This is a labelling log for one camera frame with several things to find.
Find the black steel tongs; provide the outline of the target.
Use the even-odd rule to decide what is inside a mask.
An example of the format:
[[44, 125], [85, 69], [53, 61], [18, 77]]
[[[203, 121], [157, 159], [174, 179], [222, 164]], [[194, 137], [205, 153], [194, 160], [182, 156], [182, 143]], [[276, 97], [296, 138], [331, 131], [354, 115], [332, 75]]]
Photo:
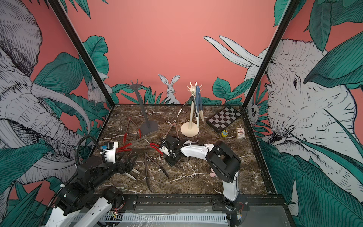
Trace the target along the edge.
[[160, 164], [158, 164], [148, 154], [145, 154], [144, 155], [145, 179], [146, 179], [146, 184], [147, 184], [148, 189], [152, 192], [153, 189], [152, 189], [152, 185], [150, 183], [150, 180], [151, 180], [151, 174], [150, 173], [154, 172], [154, 170], [149, 168], [149, 162], [153, 163], [157, 167], [157, 169], [159, 169], [160, 171], [162, 171], [164, 173], [164, 175], [168, 179], [170, 179], [170, 176], [169, 176], [169, 174], [167, 173], [166, 169], [163, 166], [161, 166]]

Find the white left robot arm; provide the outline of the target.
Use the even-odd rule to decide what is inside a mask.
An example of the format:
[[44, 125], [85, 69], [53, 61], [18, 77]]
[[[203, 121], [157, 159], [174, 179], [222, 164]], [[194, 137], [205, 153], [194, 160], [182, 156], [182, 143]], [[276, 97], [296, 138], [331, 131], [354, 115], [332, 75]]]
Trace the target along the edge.
[[[45, 226], [70, 226], [85, 205], [96, 199], [96, 189], [113, 175], [132, 171], [137, 157], [137, 154], [132, 153], [114, 163], [97, 156], [88, 158], [77, 167], [75, 181], [60, 189], [55, 207]], [[110, 186], [96, 199], [91, 209], [75, 226], [91, 227], [107, 212], [118, 212], [125, 203], [123, 192]]]

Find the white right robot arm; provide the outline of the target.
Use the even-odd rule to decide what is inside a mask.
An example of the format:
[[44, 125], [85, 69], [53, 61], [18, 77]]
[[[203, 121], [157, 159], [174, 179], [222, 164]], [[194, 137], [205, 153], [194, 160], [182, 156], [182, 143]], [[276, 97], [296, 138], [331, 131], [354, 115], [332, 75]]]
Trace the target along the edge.
[[201, 144], [167, 136], [160, 139], [158, 150], [171, 167], [181, 158], [192, 157], [207, 161], [213, 173], [223, 181], [223, 196], [231, 202], [237, 200], [240, 194], [238, 175], [241, 160], [223, 141]]

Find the cream utensil rack stand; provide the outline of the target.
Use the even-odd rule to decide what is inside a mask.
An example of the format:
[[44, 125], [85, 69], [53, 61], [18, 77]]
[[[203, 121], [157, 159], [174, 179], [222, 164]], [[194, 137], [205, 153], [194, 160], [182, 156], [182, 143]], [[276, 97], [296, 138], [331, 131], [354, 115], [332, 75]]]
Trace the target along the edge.
[[200, 118], [197, 116], [195, 107], [195, 94], [197, 85], [197, 82], [195, 85], [192, 85], [190, 82], [190, 86], [187, 86], [188, 91], [191, 93], [191, 111], [189, 121], [181, 126], [181, 133], [188, 138], [194, 137], [199, 133]]

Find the grey utensil rack stand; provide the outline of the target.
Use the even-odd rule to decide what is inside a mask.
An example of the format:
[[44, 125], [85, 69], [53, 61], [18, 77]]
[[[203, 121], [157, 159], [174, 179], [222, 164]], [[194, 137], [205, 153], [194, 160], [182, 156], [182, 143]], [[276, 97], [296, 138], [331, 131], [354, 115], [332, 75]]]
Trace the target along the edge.
[[144, 108], [144, 104], [143, 104], [143, 100], [140, 96], [139, 93], [139, 89], [141, 88], [142, 82], [139, 83], [138, 80], [136, 81], [136, 83], [133, 83], [131, 81], [131, 85], [130, 88], [135, 92], [136, 97], [138, 99], [139, 105], [140, 105], [140, 109], [142, 111], [142, 114], [144, 116], [145, 122], [140, 126], [140, 130], [142, 135], [148, 135], [150, 133], [153, 132], [157, 132], [159, 129], [158, 123], [156, 121], [150, 121], [146, 115], [146, 111]]

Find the pink tipped tongs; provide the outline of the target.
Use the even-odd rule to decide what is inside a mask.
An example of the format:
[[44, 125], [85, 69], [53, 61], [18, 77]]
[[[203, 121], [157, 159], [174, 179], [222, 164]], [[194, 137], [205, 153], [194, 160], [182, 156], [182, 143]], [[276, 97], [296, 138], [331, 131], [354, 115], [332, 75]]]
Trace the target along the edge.
[[210, 169], [211, 173], [209, 174], [211, 178], [215, 178], [216, 177], [216, 173], [214, 172], [213, 169]]

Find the black white chessboard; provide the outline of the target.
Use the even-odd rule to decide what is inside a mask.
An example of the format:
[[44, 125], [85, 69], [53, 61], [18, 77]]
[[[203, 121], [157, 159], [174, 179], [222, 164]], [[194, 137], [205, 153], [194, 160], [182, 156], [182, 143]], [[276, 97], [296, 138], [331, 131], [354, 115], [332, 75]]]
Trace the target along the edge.
[[225, 107], [214, 116], [210, 117], [206, 123], [217, 133], [221, 133], [241, 116], [242, 113], [233, 107]]

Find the yellow tree puzzle block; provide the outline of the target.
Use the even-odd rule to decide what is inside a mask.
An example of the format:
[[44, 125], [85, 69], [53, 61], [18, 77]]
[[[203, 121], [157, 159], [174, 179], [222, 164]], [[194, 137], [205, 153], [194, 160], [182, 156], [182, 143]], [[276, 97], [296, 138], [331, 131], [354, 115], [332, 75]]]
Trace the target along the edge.
[[227, 131], [227, 130], [223, 130], [223, 131], [221, 132], [221, 135], [222, 135], [222, 137], [226, 138], [226, 137], [229, 135], [229, 133], [228, 133], [228, 131]]

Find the playing card box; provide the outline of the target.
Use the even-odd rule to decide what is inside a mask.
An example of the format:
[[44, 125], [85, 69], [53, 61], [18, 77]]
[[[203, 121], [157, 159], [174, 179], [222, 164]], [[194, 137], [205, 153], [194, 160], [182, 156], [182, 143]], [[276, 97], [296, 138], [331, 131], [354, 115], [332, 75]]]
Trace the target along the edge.
[[236, 128], [236, 137], [241, 140], [246, 139], [246, 133], [245, 133], [244, 128], [240, 128], [240, 127]]

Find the black front rail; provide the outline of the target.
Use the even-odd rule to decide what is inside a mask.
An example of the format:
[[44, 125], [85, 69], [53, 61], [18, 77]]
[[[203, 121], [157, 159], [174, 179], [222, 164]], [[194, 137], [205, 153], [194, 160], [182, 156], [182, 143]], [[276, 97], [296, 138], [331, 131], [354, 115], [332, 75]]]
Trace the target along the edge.
[[228, 202], [221, 194], [124, 194], [121, 211], [134, 211], [142, 206], [207, 206], [213, 211], [247, 211], [250, 206], [285, 205], [279, 194], [241, 194], [236, 201]]

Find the left black frame post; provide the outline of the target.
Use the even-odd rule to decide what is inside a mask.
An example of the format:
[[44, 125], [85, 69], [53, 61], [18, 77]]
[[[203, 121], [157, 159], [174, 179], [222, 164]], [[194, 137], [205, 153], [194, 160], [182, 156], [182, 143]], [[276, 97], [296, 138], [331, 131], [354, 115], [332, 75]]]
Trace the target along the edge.
[[111, 108], [115, 106], [115, 103], [107, 91], [103, 81], [100, 78], [100, 75], [93, 63], [93, 61], [90, 58], [90, 55], [88, 54], [87, 50], [85, 49], [82, 41], [80, 40], [80, 37], [78, 36], [74, 26], [70, 22], [68, 16], [66, 15], [66, 12], [63, 9], [63, 6], [61, 5], [60, 1], [47, 1], [49, 5], [51, 6], [52, 10], [54, 11], [55, 15], [57, 16], [58, 20], [62, 24], [64, 30], [66, 31], [68, 37], [72, 41], [73, 45], [77, 49], [77, 52], [79, 53], [81, 59], [86, 65], [86, 68], [90, 71], [91, 75], [95, 79], [96, 83], [98, 84], [100, 90], [102, 91], [103, 95], [105, 96], [107, 102], [110, 104]]

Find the black enclosure frame post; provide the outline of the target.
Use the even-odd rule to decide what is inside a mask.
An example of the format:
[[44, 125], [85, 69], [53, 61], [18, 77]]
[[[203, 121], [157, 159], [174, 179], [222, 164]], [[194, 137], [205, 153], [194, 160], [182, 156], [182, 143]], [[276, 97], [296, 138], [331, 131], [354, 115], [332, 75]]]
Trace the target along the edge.
[[267, 49], [266, 55], [262, 61], [261, 66], [259, 67], [259, 70], [254, 78], [254, 81], [250, 87], [249, 93], [247, 95], [247, 97], [245, 98], [245, 101], [242, 105], [243, 110], [247, 109], [247, 106], [252, 98], [252, 95], [254, 93], [254, 91], [256, 90], [259, 82], [261, 81], [263, 75], [265, 74], [265, 71], [268, 67], [268, 64], [270, 63], [270, 60], [272, 59], [278, 44], [282, 38], [282, 36], [284, 35], [286, 28], [288, 26], [288, 24], [290, 23], [290, 20], [295, 12], [295, 10], [297, 9], [298, 5], [299, 5], [299, 0], [292, 0], [288, 2], [288, 5], [285, 9], [284, 15], [278, 25], [277, 31], [270, 43], [269, 48]]

